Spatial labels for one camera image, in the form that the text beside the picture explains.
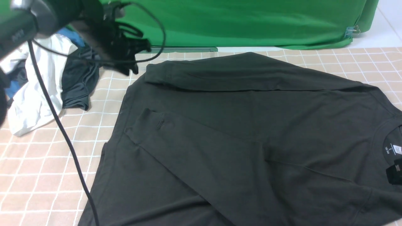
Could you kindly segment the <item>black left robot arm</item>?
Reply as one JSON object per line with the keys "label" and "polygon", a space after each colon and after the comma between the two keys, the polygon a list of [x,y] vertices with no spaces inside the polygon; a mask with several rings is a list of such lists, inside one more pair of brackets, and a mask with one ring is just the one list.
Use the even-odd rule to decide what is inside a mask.
{"label": "black left robot arm", "polygon": [[127,4],[98,0],[12,0],[1,16],[1,59],[33,39],[49,38],[70,25],[98,53],[102,64],[129,75],[138,73],[136,54],[151,51],[143,33],[116,16]]}

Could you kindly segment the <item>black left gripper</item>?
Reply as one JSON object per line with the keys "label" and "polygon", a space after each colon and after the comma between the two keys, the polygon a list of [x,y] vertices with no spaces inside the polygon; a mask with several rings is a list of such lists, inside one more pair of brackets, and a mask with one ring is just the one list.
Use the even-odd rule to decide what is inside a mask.
{"label": "black left gripper", "polygon": [[121,67],[125,76],[139,73],[135,58],[137,53],[151,51],[149,40],[126,37],[126,30],[122,30],[115,21],[79,19],[75,21],[75,30],[102,60]]}

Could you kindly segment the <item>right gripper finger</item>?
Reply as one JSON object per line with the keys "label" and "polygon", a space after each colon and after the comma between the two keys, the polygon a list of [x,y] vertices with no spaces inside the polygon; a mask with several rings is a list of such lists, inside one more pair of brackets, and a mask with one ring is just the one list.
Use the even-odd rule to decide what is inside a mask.
{"label": "right gripper finger", "polygon": [[391,185],[402,185],[402,159],[394,160],[394,164],[386,169],[386,176]]}

